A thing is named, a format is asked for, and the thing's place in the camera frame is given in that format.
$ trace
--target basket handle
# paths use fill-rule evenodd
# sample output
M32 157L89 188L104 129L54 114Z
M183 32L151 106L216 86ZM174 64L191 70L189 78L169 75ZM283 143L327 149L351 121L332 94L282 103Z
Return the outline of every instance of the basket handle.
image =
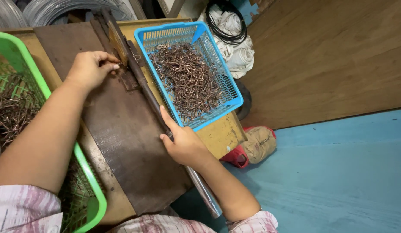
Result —
M171 24L163 24L162 28L164 29L171 29L171 28L177 28L177 27L181 27L184 26L185 23L183 22L179 22L179 23L171 23Z

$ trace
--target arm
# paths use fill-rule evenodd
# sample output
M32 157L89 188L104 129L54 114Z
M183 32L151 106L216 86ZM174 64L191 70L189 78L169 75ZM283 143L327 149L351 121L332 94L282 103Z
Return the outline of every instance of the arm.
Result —
M174 142L165 134L160 135L172 158L199 172L216 195L227 220L245 220L261 206L250 191L217 160L203 144L198 135L189 127L180 127L160 107L162 117L173 133Z
M120 62L106 52L76 56L65 82L0 157L0 185L29 184L57 194L78 134L83 104Z

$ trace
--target blue floor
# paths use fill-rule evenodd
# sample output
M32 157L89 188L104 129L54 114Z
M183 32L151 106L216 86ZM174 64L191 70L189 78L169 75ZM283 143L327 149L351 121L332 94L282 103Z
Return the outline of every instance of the blue floor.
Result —
M401 232L401 110L275 133L265 161L226 167L275 215L279 232ZM196 190L172 207L227 232Z

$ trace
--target pink patterned shirt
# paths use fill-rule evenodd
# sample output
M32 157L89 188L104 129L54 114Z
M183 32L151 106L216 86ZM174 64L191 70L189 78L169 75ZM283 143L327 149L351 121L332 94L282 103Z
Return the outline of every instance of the pink patterned shirt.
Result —
M63 214L61 201L31 185L0 186L0 232L58 233ZM230 233L277 233L278 222L267 211L243 221L227 223ZM167 215L143 215L110 233L214 233L203 223Z

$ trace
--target sleeve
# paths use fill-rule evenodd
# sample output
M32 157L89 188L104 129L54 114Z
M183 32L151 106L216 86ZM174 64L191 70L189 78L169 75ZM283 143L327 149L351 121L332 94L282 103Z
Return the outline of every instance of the sleeve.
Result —
M0 232L59 232L61 201L31 185L0 186Z
M229 233L278 233L277 219L268 211L259 211L254 216L238 222L226 222Z

